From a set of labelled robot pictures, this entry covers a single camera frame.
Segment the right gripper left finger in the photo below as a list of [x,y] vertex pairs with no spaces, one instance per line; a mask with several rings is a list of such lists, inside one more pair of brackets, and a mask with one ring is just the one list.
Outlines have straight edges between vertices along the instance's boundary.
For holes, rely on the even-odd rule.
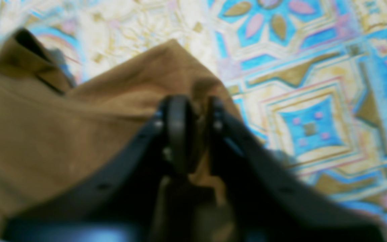
[[164,98],[108,163],[4,227],[5,242],[144,242],[160,181],[190,169],[193,113],[184,95]]

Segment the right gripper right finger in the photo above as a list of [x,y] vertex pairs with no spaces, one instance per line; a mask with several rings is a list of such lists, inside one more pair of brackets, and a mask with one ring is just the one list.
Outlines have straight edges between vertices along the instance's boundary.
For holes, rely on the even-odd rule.
[[384,242],[380,226],[287,171],[217,97],[208,101],[211,172],[227,188],[242,242]]

